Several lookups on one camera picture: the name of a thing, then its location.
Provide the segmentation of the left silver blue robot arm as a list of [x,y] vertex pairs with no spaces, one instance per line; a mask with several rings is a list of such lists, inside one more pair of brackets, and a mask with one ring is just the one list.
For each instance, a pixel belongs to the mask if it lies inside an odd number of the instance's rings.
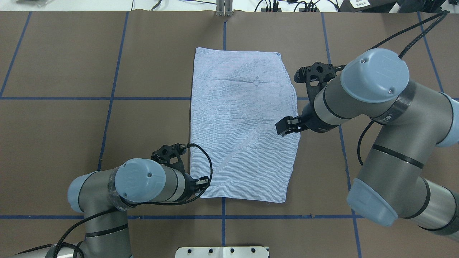
[[54,244],[15,258],[131,258],[127,211],[141,205],[184,205],[210,186],[209,176],[192,178],[183,164],[133,158],[121,166],[79,176],[69,186],[68,202],[84,219]]

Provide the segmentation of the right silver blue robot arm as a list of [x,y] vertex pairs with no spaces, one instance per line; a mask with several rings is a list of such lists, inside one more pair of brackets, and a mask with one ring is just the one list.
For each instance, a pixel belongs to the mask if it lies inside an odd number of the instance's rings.
[[389,227],[408,219],[423,230],[458,240],[458,193],[421,177],[436,147],[458,143],[458,102],[411,80],[395,52],[374,48],[345,66],[321,62],[294,75],[309,103],[276,123],[285,136],[325,133],[360,115],[381,125],[346,202],[364,218]]

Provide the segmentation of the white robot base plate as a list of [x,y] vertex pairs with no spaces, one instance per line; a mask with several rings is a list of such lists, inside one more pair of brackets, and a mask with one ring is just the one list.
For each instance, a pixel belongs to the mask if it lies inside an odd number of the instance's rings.
[[182,247],[175,253],[176,258],[270,258],[269,247]]

